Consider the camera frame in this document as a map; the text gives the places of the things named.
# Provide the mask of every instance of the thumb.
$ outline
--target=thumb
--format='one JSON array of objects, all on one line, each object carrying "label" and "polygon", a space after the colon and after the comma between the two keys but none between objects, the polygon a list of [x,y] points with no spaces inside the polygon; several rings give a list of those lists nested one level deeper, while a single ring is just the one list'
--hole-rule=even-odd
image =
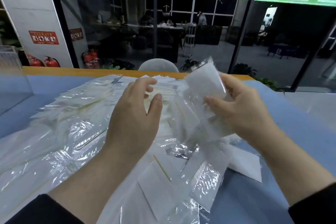
[{"label": "thumb", "polygon": [[220,98],[205,97],[204,102],[218,116],[226,116],[232,108],[232,102],[227,102]]},{"label": "thumb", "polygon": [[162,95],[158,93],[153,97],[152,101],[150,102],[147,113],[147,116],[150,117],[152,123],[157,123],[157,125],[159,125],[161,111],[162,111]]}]

